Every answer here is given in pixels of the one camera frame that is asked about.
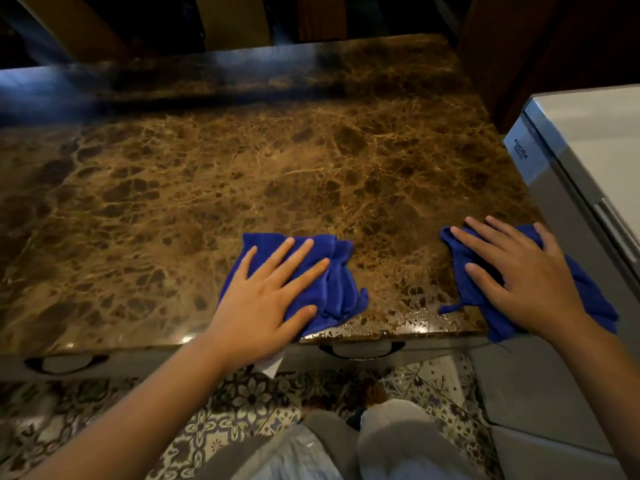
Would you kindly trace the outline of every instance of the marble countertop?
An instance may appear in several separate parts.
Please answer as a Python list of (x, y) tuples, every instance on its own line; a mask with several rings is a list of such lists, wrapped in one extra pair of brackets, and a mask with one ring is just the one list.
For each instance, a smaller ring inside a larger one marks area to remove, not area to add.
[(366, 313), (306, 341), (478, 335), (438, 233), (540, 218), (446, 40), (0, 72), (0, 355), (172, 347), (243, 232), (332, 233)]

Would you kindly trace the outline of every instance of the refrigerator handle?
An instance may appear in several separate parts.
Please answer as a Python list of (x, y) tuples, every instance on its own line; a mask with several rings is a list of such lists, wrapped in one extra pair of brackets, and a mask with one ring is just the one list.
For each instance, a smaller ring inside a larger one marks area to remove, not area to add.
[(604, 197), (597, 202), (593, 209), (596, 217), (604, 226), (607, 233), (614, 240), (628, 263), (636, 268), (640, 262), (640, 245), (638, 245), (633, 234), (631, 234), (617, 212), (609, 205)]

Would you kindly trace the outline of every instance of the brand logo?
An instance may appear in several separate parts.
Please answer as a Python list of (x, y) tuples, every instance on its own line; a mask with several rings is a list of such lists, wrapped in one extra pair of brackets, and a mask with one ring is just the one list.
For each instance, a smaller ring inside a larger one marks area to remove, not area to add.
[(527, 159), (526, 151), (524, 151), (524, 148), (522, 147), (522, 145), (517, 139), (515, 139), (514, 142), (515, 142), (515, 145), (513, 149), (515, 150), (515, 152), (518, 154), (520, 158), (524, 158), (524, 160), (526, 160)]

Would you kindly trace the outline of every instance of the blue microfiber towel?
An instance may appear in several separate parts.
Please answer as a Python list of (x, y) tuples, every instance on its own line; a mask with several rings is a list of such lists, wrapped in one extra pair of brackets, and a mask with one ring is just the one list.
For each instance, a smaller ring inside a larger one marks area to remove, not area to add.
[[(242, 252), (222, 287), (220, 300), (225, 295), (240, 261), (249, 249), (253, 246), (258, 248), (249, 266), (249, 276), (251, 276), (286, 238), (283, 234), (278, 233), (245, 233)], [(295, 237), (295, 243), (285, 259), (306, 240), (306, 237)], [(363, 288), (358, 292), (356, 282), (347, 268), (353, 251), (352, 243), (341, 241), (336, 236), (329, 234), (317, 235), (313, 237), (313, 240), (314, 246), (289, 281), (296, 279), (324, 258), (329, 258), (330, 263), (324, 274), (295, 298), (285, 313), (284, 320), (288, 320), (304, 306), (315, 305), (317, 307), (317, 315), (300, 333), (300, 337), (341, 325), (348, 319), (362, 313), (369, 305), (367, 290)]]
[[(468, 262), (472, 262), (482, 266), (496, 282), (502, 285), (504, 281), (502, 280), (500, 272), (457, 240), (450, 229), (450, 227), (445, 227), (441, 231), (440, 237), (449, 246), (451, 254), (453, 255), (453, 272), (460, 293), (460, 301), (454, 305), (441, 306), (439, 310), (440, 313), (453, 312), (459, 310), (464, 305), (478, 306), (489, 325), (487, 337), (492, 342), (501, 342), (515, 337), (519, 333), (526, 333), (525, 330), (510, 322), (506, 316), (489, 303), (489, 300), (465, 271), (465, 265)], [(542, 248), (542, 240), (533, 226), (520, 226), (517, 227), (517, 229)], [(472, 229), (466, 228), (465, 231), (476, 237), (480, 237)], [(605, 330), (615, 333), (616, 321), (619, 318), (615, 308), (607, 301), (597, 284), (584, 272), (576, 261), (569, 256), (565, 256), (564, 258), (566, 259), (567, 265), (569, 265), (569, 270), (571, 270), (573, 281), (575, 282), (576, 288), (578, 288), (578, 293), (580, 293), (580, 299), (582, 300), (585, 311)]]

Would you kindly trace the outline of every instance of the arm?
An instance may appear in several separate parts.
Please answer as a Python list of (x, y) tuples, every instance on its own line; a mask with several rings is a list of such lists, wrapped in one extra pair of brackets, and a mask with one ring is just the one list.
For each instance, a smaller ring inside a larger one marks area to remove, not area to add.
[(547, 340), (564, 359), (604, 430), (627, 476), (640, 476), (640, 372), (620, 340), (582, 306), (564, 254), (554, 236), (535, 224), (538, 245), (498, 219), (489, 225), (468, 217), (486, 241), (458, 228), (454, 236), (500, 271), (500, 286), (480, 266), (465, 270), (512, 322)]
[(313, 246), (310, 239), (282, 265), (289, 239), (247, 279), (256, 249), (243, 259), (210, 327), (153, 375), (27, 475), (39, 479), (142, 479), (222, 378), (274, 354), (316, 314), (302, 308), (282, 322), (293, 299), (324, 273), (328, 260), (285, 284)]

